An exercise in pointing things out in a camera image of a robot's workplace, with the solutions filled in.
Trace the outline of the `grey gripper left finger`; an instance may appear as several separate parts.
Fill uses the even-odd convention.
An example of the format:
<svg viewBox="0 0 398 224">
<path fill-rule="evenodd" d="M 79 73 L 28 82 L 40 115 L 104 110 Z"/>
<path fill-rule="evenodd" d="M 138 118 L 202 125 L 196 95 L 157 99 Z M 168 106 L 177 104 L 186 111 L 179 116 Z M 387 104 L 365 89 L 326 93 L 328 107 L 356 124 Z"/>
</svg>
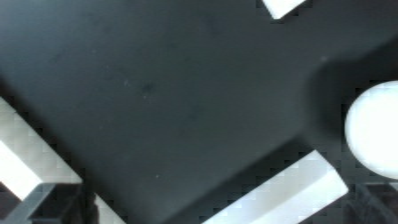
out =
<svg viewBox="0 0 398 224">
<path fill-rule="evenodd" d="M 0 224 L 79 224 L 77 198 L 77 184 L 38 184 Z"/>
</svg>

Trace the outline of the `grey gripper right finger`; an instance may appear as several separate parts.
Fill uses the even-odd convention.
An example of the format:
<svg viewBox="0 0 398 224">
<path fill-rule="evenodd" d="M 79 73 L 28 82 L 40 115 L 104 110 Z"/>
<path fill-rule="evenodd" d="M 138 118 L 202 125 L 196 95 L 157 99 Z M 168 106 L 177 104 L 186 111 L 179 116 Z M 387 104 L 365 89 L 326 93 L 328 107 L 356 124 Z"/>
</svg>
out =
<svg viewBox="0 0 398 224">
<path fill-rule="evenodd" d="M 360 184 L 355 192 L 360 224 L 398 224 L 398 191 L 388 184 Z"/>
</svg>

